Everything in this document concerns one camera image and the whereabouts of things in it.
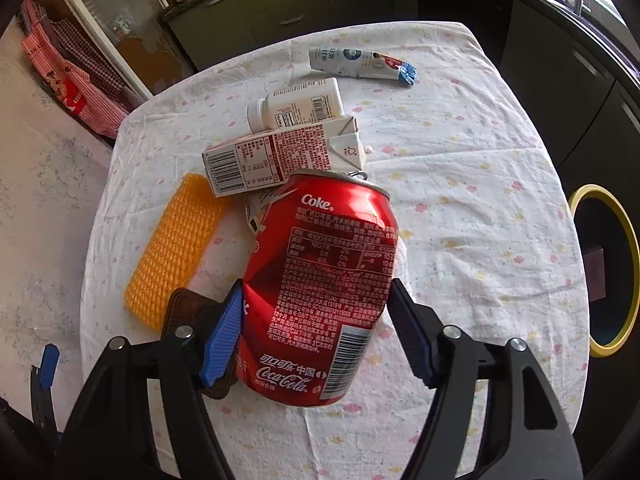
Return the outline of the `red Coca-Cola can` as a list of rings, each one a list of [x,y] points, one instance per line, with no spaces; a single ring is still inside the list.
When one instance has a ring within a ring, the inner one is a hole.
[[[382,188],[292,174],[268,200],[245,270],[239,380],[303,408],[341,400],[385,308],[397,243]]]

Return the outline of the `yellow rimmed trash bin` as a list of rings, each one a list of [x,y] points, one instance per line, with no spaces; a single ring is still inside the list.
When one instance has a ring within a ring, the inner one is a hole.
[[[639,242],[617,198],[596,184],[568,200],[582,252],[589,304],[590,356],[623,348],[639,314]]]

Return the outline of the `dark green kitchen cabinets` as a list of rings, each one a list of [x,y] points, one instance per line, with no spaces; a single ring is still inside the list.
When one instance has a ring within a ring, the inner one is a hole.
[[[391,20],[471,29],[544,140],[567,191],[639,192],[639,60],[584,0],[190,0],[162,15],[206,68],[305,32]]]

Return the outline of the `brown leather wallet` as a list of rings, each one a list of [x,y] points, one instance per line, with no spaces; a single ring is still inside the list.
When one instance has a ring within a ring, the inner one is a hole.
[[[177,288],[168,299],[160,338],[166,337],[181,325],[194,326],[198,319],[209,311],[219,313],[221,304],[191,289]],[[228,396],[230,388],[238,381],[234,369],[235,357],[236,353],[233,353],[226,371],[211,387],[202,389],[204,396],[215,400],[221,400]]]

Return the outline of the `white floral tablecloth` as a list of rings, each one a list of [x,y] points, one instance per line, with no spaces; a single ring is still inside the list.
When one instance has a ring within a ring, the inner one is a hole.
[[[416,68],[411,88],[340,78],[364,170],[390,193],[398,276],[416,302],[474,339],[524,339],[573,430],[582,407],[589,314],[582,257],[544,142],[469,29],[398,22],[316,32],[230,58],[174,84],[119,128],[91,232],[80,304],[82,374],[106,343],[157,339],[124,307],[130,276],[202,151],[250,129],[250,101],[311,73],[312,46],[363,48]],[[399,479],[433,391],[411,373],[384,312],[341,401],[292,408],[235,384],[205,399],[238,479]]]

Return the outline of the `crumpled silver wrapper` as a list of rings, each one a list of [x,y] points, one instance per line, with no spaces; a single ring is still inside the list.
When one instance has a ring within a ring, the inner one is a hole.
[[[247,197],[245,203],[245,218],[248,227],[254,235],[257,235],[264,228],[265,215],[272,202],[271,193],[255,193]]]

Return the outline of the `red white milk carton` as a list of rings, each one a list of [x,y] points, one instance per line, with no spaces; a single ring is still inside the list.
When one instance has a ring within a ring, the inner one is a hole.
[[[356,118],[342,116],[242,136],[202,159],[212,191],[224,197],[278,186],[297,170],[361,171],[366,153]]]

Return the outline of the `white plastic bottle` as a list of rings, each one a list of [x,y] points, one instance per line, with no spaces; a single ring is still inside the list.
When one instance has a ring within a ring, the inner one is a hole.
[[[342,96],[334,77],[274,90],[247,105],[247,121],[254,133],[324,122],[343,115]]]

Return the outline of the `red checkered apron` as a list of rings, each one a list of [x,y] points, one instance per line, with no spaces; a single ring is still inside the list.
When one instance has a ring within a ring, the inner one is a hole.
[[[34,0],[23,0],[20,17],[22,48],[55,99],[94,133],[115,139],[131,108],[119,74],[66,18],[50,20]]]

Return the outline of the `white blue toothpaste tube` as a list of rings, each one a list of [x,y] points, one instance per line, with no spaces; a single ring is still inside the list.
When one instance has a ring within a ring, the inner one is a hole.
[[[308,49],[313,70],[337,76],[385,79],[411,87],[416,82],[416,68],[387,54],[359,49],[312,47]]]

